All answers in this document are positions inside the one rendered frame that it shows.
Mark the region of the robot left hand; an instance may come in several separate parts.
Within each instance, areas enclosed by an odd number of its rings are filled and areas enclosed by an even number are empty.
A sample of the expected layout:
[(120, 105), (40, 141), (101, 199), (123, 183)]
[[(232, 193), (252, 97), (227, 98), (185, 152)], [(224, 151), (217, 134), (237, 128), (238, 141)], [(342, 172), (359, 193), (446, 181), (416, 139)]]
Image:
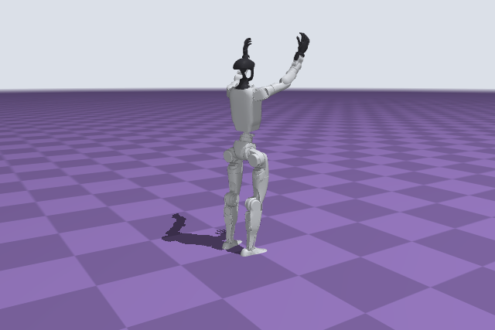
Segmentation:
[[(246, 58), (248, 59), (249, 55), (248, 55), (248, 46), (251, 45), (252, 43), (250, 43), (251, 41), (251, 38), (247, 38), (245, 41), (244, 41), (244, 47), (243, 47), (243, 56), (242, 58)], [(250, 57), (249, 57), (250, 58)]]

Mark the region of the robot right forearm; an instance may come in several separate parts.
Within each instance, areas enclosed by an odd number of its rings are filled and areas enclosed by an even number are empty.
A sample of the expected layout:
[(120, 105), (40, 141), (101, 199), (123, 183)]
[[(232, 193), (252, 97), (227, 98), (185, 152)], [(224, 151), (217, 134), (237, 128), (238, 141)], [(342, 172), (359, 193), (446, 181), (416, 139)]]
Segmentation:
[(302, 67), (303, 60), (304, 60), (304, 58), (301, 55), (299, 55), (299, 58), (297, 60), (293, 59), (293, 63), (291, 65), (290, 69), (286, 72), (286, 75), (284, 75), (282, 78), (282, 82), (284, 84), (290, 84), (296, 78), (297, 72)]

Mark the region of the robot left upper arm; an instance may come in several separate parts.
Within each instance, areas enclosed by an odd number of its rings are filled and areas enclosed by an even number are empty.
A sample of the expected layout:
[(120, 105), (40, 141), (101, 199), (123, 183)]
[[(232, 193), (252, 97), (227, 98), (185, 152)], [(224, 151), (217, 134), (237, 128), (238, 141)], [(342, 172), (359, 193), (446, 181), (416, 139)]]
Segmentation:
[[(230, 85), (227, 85), (227, 97), (229, 97), (229, 94), (230, 94), (230, 89), (232, 87), (236, 87), (236, 83), (239, 84), (240, 83), (240, 79), (243, 78), (242, 75), (240, 74), (237, 74), (236, 77), (235, 77), (235, 81), (233, 81)], [(229, 97), (230, 98), (230, 97)]]

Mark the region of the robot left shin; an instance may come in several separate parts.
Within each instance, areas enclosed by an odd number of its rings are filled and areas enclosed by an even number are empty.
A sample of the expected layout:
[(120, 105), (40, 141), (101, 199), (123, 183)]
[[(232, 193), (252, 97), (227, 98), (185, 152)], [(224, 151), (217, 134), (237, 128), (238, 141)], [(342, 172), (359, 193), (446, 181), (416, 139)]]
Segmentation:
[(226, 224), (226, 241), (229, 240), (229, 243), (233, 243), (239, 203), (236, 206), (227, 205), (226, 196), (227, 193), (224, 196), (224, 222)]

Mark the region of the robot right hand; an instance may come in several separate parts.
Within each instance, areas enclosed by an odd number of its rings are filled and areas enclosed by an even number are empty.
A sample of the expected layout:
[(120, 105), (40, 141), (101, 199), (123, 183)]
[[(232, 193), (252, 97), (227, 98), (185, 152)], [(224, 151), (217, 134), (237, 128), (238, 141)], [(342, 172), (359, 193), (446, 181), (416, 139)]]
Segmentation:
[(301, 33), (301, 32), (299, 34), (301, 34), (302, 39), (300, 42), (300, 39), (297, 36), (297, 40), (299, 43), (299, 47), (298, 47), (299, 51), (295, 53), (294, 60), (297, 60), (299, 58), (299, 55), (303, 56), (303, 58), (304, 58), (305, 55), (303, 53), (308, 49), (308, 45), (309, 45), (309, 38), (307, 37), (307, 35), (305, 33)]

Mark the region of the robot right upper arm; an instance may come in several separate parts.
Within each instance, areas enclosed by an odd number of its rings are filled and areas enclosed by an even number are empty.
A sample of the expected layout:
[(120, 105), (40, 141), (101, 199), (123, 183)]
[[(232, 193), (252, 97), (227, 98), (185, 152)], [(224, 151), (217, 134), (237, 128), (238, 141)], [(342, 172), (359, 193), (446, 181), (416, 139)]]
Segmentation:
[[(282, 77), (283, 78), (283, 77)], [(268, 85), (266, 87), (260, 87), (258, 88), (254, 93), (253, 93), (253, 98), (255, 101), (262, 101), (268, 99), (271, 95), (274, 95), (286, 88), (288, 88), (290, 84), (284, 84), (282, 82), (282, 78), (280, 79), (279, 83), (273, 83), (271, 85)], [(266, 90), (267, 89), (267, 90)]]

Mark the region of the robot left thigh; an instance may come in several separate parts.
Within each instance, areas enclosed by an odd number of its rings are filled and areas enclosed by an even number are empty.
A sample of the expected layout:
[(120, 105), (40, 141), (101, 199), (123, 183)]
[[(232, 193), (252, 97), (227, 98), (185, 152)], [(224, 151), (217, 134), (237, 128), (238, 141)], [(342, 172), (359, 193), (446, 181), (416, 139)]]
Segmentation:
[(228, 148), (224, 152), (224, 160), (230, 162), (227, 166), (229, 180), (229, 193), (226, 196), (226, 204), (236, 206), (239, 203), (239, 194), (243, 175), (243, 160), (235, 158), (232, 154), (233, 148)]

